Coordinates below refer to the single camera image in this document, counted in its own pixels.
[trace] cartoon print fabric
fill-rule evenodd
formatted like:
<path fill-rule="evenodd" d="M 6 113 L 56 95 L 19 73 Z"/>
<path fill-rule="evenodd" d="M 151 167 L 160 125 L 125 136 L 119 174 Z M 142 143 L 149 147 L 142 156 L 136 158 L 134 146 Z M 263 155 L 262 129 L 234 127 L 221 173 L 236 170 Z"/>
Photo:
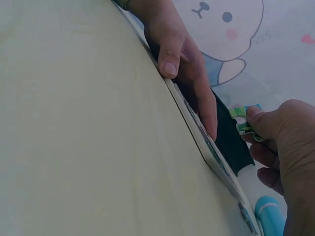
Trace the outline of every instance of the cartoon print fabric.
<path fill-rule="evenodd" d="M 251 46 L 263 12 L 262 0 L 174 0 L 184 24 L 204 55 L 212 87 L 242 72 L 238 59 Z"/>
<path fill-rule="evenodd" d="M 273 110 L 291 98 L 315 105 L 315 1 L 173 2 L 227 107 Z"/>

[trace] small toy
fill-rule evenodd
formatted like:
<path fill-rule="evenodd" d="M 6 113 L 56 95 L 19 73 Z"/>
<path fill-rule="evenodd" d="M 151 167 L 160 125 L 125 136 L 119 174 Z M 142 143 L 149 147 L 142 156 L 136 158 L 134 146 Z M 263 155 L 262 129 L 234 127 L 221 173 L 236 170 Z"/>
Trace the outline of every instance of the small toy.
<path fill-rule="evenodd" d="M 254 106 L 261 108 L 261 106 L 259 104 L 256 104 Z M 241 117 L 241 118 L 245 119 L 244 123 L 236 124 L 236 129 L 240 135 L 246 135 L 246 134 L 252 133 L 254 139 L 257 142 L 262 142 L 265 139 L 260 137 L 258 134 L 256 134 L 255 131 L 251 128 L 251 126 L 246 122 L 246 110 L 248 107 L 249 106 L 232 108 L 229 110 L 230 115 L 233 119 L 236 119 L 237 117 Z"/>

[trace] hand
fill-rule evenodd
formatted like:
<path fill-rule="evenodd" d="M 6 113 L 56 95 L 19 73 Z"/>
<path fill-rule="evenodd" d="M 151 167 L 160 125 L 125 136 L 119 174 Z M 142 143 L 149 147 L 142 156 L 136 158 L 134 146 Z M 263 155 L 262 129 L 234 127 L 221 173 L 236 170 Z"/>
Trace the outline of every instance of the hand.
<path fill-rule="evenodd" d="M 144 23 L 147 42 L 158 55 L 161 75 L 171 79 L 178 77 L 192 86 L 202 122 L 215 140 L 218 125 L 216 99 L 210 89 L 201 52 L 171 0 L 145 2 L 131 0 L 128 7 Z"/>
<path fill-rule="evenodd" d="M 315 182 L 315 107 L 289 100 L 273 112 L 250 107 L 247 121 L 267 139 L 250 143 L 252 157 L 267 168 L 258 170 L 259 179 L 280 194 L 298 195 Z"/>

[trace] fingernail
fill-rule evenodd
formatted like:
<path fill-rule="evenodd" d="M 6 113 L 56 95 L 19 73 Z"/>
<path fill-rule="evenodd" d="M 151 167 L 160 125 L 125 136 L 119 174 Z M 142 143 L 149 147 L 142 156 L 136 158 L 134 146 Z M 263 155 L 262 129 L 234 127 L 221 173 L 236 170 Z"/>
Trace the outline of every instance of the fingernail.
<path fill-rule="evenodd" d="M 166 62 L 163 65 L 163 71 L 167 74 L 174 75 L 174 76 L 176 76 L 177 74 L 176 67 L 172 63 L 169 63 L 169 62 Z"/>
<path fill-rule="evenodd" d="M 249 118 L 253 118 L 253 117 L 257 116 L 259 113 L 262 113 L 262 112 L 263 112 L 263 110 L 261 110 L 261 109 L 260 109 L 259 107 L 257 107 L 257 106 L 248 107 L 248 108 L 247 108 L 247 111 L 246 111 L 247 116 L 248 116 Z"/>

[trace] dark green fabric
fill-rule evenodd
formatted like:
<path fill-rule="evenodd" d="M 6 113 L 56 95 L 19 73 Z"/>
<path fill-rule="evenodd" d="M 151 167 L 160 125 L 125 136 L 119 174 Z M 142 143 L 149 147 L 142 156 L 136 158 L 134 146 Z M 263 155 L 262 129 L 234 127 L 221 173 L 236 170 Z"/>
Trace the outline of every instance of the dark green fabric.
<path fill-rule="evenodd" d="M 122 9 L 127 10 L 127 4 L 129 0 L 113 0 L 115 3 L 117 3 Z"/>
<path fill-rule="evenodd" d="M 226 106 L 221 102 L 218 96 L 217 113 L 218 113 L 218 136 L 216 145 L 234 174 L 244 167 L 253 164 L 254 160 L 251 157 L 246 142 L 241 138 L 235 127 L 236 120 L 232 119 Z"/>

